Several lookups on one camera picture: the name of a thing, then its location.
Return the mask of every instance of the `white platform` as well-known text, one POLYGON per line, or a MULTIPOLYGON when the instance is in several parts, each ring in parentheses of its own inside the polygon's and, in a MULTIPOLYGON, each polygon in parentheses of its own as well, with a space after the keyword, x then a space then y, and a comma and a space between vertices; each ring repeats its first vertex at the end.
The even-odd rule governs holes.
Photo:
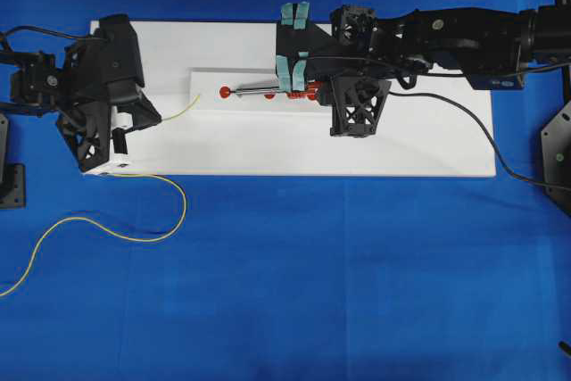
MULTIPOLYGON (((145 94, 168 117, 198 94, 192 111, 128 135, 122 159, 89 171, 210 175, 495 175, 493 150, 463 112, 428 99, 390 96, 377 135, 331 137, 331 110, 278 95, 219 97, 223 85, 277 83, 271 23, 136 21, 145 94)), ((492 131, 488 91, 464 79, 418 78, 413 90, 446 95, 492 131)), ((396 82, 393 89, 400 90, 396 82)))

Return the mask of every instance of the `blue surface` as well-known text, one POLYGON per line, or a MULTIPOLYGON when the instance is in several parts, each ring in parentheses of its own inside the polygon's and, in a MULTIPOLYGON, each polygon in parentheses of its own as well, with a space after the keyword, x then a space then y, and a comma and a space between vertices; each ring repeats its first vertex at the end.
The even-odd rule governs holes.
MULTIPOLYGON (((290 1, 299 0, 2 0, 0 29, 85 33, 89 20, 115 12, 273 20, 290 1)), ((308 1, 314 20, 342 3, 396 16, 552 2, 308 1)), ((65 45, 13 38, 20 49, 65 45)), ((11 71, 0 70, 5 98, 11 71)), ((560 106, 558 73, 495 95, 495 135, 514 169, 541 174, 538 129, 560 106)), ((162 183, 81 177, 54 120, 13 118, 10 158, 28 166, 29 206, 0 212, 3 286, 64 214, 100 211, 130 233, 167 229, 178 216, 178 197, 162 183)), ((571 220, 502 171, 491 179, 177 180, 192 210, 164 244, 127 244, 79 224, 46 240, 26 285, 0 301, 3 381, 571 375, 557 349, 571 339, 571 220)))

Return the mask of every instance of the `black metal frame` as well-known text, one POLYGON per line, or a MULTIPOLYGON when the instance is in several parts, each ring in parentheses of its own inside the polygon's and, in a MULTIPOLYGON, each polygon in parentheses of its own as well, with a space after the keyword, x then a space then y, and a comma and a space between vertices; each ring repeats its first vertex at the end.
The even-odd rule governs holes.
MULTIPOLYGON (((555 0, 556 5, 571 0, 555 0)), ((565 105, 542 129, 543 177, 546 182, 571 186, 571 69, 561 71, 565 105)), ((547 188, 547 196, 571 216, 571 193, 547 188)))
POLYGON ((8 131, 10 121, 0 113, 0 209, 26 206, 26 177, 23 164, 8 164, 8 131))

